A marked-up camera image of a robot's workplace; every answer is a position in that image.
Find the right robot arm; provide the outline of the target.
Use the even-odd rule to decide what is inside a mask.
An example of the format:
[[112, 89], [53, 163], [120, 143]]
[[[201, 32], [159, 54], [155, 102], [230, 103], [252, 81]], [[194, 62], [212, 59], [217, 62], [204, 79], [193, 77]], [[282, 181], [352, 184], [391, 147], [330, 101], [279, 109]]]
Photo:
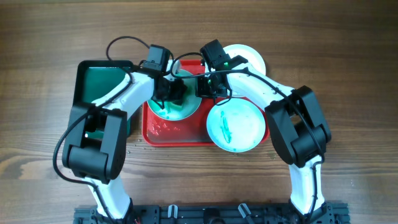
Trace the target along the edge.
[[289, 165], [296, 212], [310, 219], [325, 199], [321, 190], [321, 166], [331, 131], [314, 92], [307, 86], [284, 86], [256, 70], [250, 63], [234, 68], [227, 63], [218, 71], [196, 76], [199, 85], [243, 95], [264, 110], [272, 145]]

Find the light blue plate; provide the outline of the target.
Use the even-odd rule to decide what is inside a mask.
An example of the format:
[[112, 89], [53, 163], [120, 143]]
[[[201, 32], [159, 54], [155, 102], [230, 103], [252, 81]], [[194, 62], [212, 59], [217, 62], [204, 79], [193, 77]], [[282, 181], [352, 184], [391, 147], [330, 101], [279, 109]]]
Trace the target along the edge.
[[[178, 121], [189, 117], [201, 104], [201, 98], [195, 95], [196, 79], [192, 78], [193, 74], [186, 70], [180, 70], [175, 76], [182, 79], [187, 86], [187, 91], [183, 96], [183, 103], [181, 105], [176, 105], [169, 101], [155, 101], [154, 97], [147, 101], [150, 110], [155, 115], [169, 121]], [[176, 79], [170, 75], [165, 78], [170, 81]]]
[[255, 148], [266, 133], [262, 111], [243, 98], [223, 100], [206, 119], [210, 139], [225, 151], [240, 153]]

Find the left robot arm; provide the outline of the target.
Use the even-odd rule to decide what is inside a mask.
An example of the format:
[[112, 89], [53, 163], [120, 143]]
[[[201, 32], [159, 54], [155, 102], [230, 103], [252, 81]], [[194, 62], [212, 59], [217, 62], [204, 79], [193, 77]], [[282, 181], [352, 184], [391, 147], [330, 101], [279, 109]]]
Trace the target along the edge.
[[182, 104], [189, 87], [163, 75], [89, 68], [78, 72], [68, 128], [57, 149], [76, 184], [87, 185], [97, 206], [91, 222], [135, 223], [133, 202], [120, 173], [126, 158], [130, 119], [145, 102]]

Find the white plate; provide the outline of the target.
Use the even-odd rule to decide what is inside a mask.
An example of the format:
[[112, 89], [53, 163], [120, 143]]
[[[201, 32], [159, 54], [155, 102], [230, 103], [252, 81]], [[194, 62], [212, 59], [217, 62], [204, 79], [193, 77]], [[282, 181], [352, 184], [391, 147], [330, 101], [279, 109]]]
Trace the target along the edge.
[[[243, 45], [243, 44], [233, 44], [223, 47], [224, 51], [231, 57], [230, 65], [231, 68], [227, 70], [217, 70], [213, 72], [209, 72], [205, 65], [205, 73], [206, 75], [216, 74], [216, 73], [223, 73], [226, 74], [228, 70], [233, 69], [234, 67], [244, 64], [250, 63], [257, 71], [259, 71], [262, 75], [266, 74], [266, 64], [264, 59], [261, 57], [259, 52], [254, 50], [252, 47]], [[233, 91], [229, 87], [228, 96], [242, 98], [243, 95]]]

